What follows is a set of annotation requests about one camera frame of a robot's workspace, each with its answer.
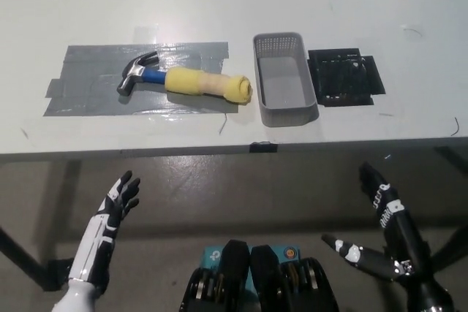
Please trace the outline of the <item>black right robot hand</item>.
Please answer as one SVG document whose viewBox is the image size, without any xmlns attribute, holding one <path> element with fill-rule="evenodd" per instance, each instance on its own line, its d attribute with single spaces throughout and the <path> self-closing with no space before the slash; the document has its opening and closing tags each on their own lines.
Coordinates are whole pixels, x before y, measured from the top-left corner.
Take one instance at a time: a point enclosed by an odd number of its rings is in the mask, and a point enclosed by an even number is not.
<svg viewBox="0 0 468 312">
<path fill-rule="evenodd" d="M 434 282 L 429 245 L 396 188 L 367 162 L 359 167 L 359 180 L 383 230 L 385 250 L 376 251 L 330 234 L 322 235 L 322 240 L 347 264 L 375 278 L 404 286 Z"/>
</svg>

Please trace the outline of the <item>white and black left hand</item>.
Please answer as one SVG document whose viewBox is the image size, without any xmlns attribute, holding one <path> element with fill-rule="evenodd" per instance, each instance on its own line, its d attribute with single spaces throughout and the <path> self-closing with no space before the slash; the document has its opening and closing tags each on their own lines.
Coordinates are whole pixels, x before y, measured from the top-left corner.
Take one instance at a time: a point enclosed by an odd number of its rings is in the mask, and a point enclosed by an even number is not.
<svg viewBox="0 0 468 312">
<path fill-rule="evenodd" d="M 140 179 L 126 171 L 106 193 L 90 218 L 69 271 L 69 279 L 89 283 L 103 294 L 110 280 L 110 261 L 122 221 L 139 204 Z"/>
</svg>

